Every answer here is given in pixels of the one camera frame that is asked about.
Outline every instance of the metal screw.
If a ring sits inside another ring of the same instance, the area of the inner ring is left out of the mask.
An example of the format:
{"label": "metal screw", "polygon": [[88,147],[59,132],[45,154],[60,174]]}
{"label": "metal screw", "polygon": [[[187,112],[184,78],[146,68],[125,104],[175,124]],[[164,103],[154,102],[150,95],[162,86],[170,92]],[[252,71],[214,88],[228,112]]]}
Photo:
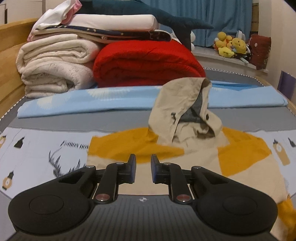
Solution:
{"label": "metal screw", "polygon": [[188,202],[191,200],[191,197],[189,195],[186,195],[186,194],[180,194],[176,197],[176,199],[179,201],[179,202]]}
{"label": "metal screw", "polygon": [[105,202],[105,201],[108,201],[109,199],[110,199],[110,196],[106,193],[100,193],[96,195],[96,200],[100,202]]}

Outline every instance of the grey mattress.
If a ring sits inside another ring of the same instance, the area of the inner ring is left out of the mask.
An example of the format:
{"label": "grey mattress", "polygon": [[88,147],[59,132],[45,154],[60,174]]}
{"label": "grey mattress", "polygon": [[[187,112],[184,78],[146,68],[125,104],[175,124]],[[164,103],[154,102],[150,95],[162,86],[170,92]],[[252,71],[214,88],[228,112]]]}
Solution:
{"label": "grey mattress", "polygon": [[[262,85],[254,78],[230,72],[206,69],[206,73],[211,80]],[[27,100],[23,98],[4,116],[0,121],[1,132],[7,126],[59,131],[123,131],[146,127],[150,115],[150,111],[125,110],[18,119],[17,109]],[[211,111],[220,117],[224,126],[241,131],[296,129],[296,118],[286,107],[228,108],[211,109]],[[296,196],[292,199],[296,206]],[[9,201],[9,198],[0,192],[0,241],[6,240],[14,232],[7,215]]]}

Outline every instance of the window sill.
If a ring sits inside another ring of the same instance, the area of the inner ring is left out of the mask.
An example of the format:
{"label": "window sill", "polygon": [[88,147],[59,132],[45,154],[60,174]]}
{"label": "window sill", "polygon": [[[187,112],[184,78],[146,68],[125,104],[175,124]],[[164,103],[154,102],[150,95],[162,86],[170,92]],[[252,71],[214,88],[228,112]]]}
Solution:
{"label": "window sill", "polygon": [[[215,59],[215,60],[219,60],[219,61],[223,61],[223,62],[229,62],[229,63],[232,63],[232,64],[241,65],[242,67],[244,66],[246,68],[252,69],[253,71],[256,71],[256,66],[255,65],[253,65],[253,64],[245,64],[243,61],[241,61],[239,59],[236,59],[236,58],[222,57],[214,49],[195,46],[195,50],[192,52],[192,54],[194,56],[196,56],[196,57],[211,58],[211,59]],[[262,69],[262,70],[259,70],[259,71],[268,74],[267,69]]]}

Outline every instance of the cabinet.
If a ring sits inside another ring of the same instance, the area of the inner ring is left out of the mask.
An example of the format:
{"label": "cabinet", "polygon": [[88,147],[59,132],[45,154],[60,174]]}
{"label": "cabinet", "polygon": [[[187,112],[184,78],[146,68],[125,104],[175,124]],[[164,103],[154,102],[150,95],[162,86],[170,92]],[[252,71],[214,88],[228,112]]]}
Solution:
{"label": "cabinet", "polygon": [[6,0],[0,3],[0,25],[5,24],[5,9],[6,9]]}
{"label": "cabinet", "polygon": [[6,8],[7,23],[42,16],[42,0],[6,0]]}

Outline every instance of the wall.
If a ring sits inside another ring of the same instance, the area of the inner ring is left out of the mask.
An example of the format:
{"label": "wall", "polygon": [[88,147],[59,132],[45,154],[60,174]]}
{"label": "wall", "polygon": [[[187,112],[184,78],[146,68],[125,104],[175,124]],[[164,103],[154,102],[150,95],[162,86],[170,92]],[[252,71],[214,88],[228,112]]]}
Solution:
{"label": "wall", "polygon": [[6,8],[8,23],[39,18],[42,15],[42,0],[6,0]]}
{"label": "wall", "polygon": [[45,10],[54,9],[57,5],[62,3],[64,0],[46,0],[45,1]]}
{"label": "wall", "polygon": [[6,0],[0,3],[0,25],[5,24]]}
{"label": "wall", "polygon": [[[268,1],[271,2],[271,52],[267,81],[277,87],[282,70],[296,77],[296,12],[284,0]],[[292,102],[296,103],[296,91]]]}
{"label": "wall", "polygon": [[272,0],[259,0],[258,34],[266,37],[271,36],[271,1]]}

